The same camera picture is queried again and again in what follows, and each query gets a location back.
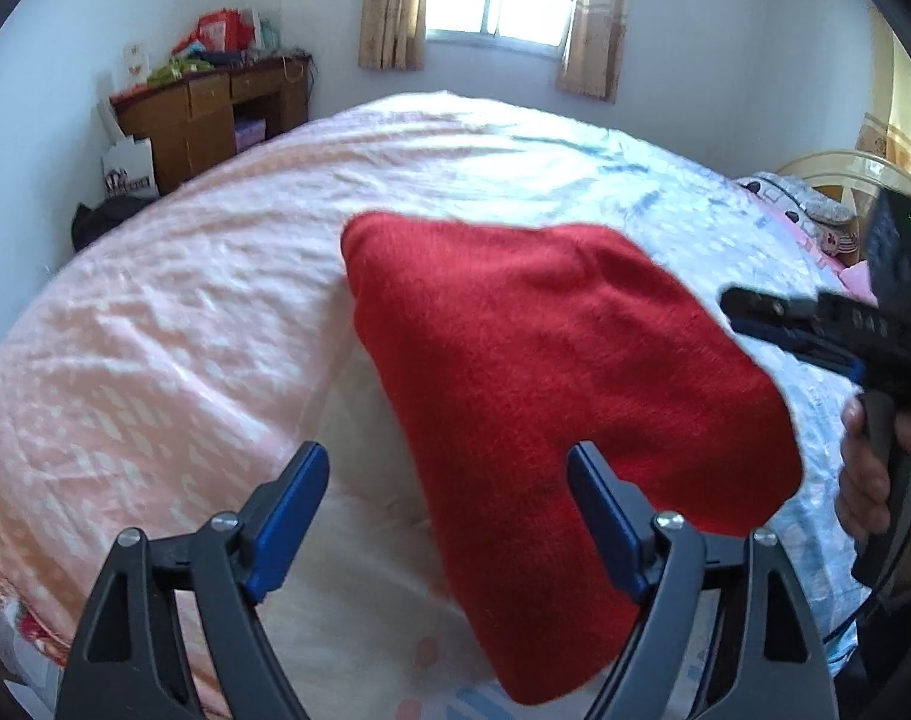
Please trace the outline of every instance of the yellow curtain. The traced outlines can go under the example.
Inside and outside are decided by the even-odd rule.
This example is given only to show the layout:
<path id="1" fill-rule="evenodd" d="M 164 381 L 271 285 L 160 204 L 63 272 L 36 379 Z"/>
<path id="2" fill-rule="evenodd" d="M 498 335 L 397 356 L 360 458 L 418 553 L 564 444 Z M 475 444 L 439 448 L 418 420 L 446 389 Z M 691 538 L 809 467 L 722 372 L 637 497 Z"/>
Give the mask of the yellow curtain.
<path id="1" fill-rule="evenodd" d="M 911 59 L 882 14 L 871 15 L 875 81 L 856 148 L 911 174 Z"/>
<path id="2" fill-rule="evenodd" d="M 425 0 L 363 0 L 358 64 L 375 70 L 422 70 Z"/>
<path id="3" fill-rule="evenodd" d="M 609 103 L 616 98 L 625 44 L 626 0 L 576 0 L 556 86 Z"/>

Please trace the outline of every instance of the folded red fabric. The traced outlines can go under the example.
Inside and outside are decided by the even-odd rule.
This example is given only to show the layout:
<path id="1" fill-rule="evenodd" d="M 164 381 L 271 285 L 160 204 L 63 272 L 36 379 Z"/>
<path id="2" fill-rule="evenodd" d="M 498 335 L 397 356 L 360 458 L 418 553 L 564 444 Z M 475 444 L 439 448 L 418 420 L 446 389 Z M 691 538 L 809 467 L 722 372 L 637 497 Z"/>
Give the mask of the folded red fabric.
<path id="1" fill-rule="evenodd" d="M 619 233 L 370 213 L 342 253 L 452 593 L 516 701 L 586 683 L 637 614 L 569 495 L 575 443 L 712 533 L 745 535 L 798 489 L 772 381 Z"/>

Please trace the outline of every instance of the window sill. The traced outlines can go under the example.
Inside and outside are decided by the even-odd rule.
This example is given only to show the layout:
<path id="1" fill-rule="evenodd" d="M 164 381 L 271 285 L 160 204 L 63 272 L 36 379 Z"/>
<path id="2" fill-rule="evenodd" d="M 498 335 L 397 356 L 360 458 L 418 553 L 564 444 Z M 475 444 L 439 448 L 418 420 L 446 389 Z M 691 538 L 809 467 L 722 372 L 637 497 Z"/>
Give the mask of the window sill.
<path id="1" fill-rule="evenodd" d="M 561 46 L 547 46 L 531 40 L 519 40 L 504 35 L 486 35 L 481 32 L 430 29 L 425 35 L 425 39 L 433 43 L 456 43 L 462 46 L 473 46 L 477 49 L 500 49 L 504 52 L 528 53 L 533 56 L 542 56 L 545 59 L 558 59 L 562 55 Z"/>

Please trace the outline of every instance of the bedspread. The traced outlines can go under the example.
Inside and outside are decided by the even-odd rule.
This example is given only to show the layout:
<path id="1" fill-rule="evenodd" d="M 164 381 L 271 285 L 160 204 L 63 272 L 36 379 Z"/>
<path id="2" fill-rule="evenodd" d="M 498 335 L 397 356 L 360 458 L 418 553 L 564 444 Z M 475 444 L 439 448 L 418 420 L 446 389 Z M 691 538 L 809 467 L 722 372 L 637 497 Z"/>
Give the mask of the bedspread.
<path id="1" fill-rule="evenodd" d="M 491 671 L 449 599 L 411 457 L 353 336 L 339 232 L 372 208 L 608 224 L 720 322 L 728 284 L 841 290 L 742 189 L 619 132 L 452 95 L 315 122 L 97 242 L 13 328 L 0 347 L 0 570 L 68 643 L 119 530 L 193 530 L 238 507 L 301 440 L 320 440 L 331 489 L 261 612 L 310 713 L 431 720 L 488 702 L 537 719 L 541 709 L 505 709 L 495 686 L 481 688 Z M 827 632 L 862 596 L 831 503 L 852 388 L 739 343 L 793 415 L 805 481 L 772 524 Z M 218 709 L 191 608 L 185 619 Z"/>

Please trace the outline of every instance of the wooden desk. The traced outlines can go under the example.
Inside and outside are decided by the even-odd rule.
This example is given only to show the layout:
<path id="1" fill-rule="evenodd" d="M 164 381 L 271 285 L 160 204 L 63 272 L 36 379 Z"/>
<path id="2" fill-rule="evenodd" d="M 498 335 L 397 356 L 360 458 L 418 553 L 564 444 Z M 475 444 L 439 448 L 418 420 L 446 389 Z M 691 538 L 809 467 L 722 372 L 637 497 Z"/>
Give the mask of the wooden desk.
<path id="1" fill-rule="evenodd" d="M 308 122 L 308 59 L 276 57 L 188 76 L 113 104 L 126 135 L 149 138 L 162 194 L 236 156 L 236 119 L 274 138 Z"/>

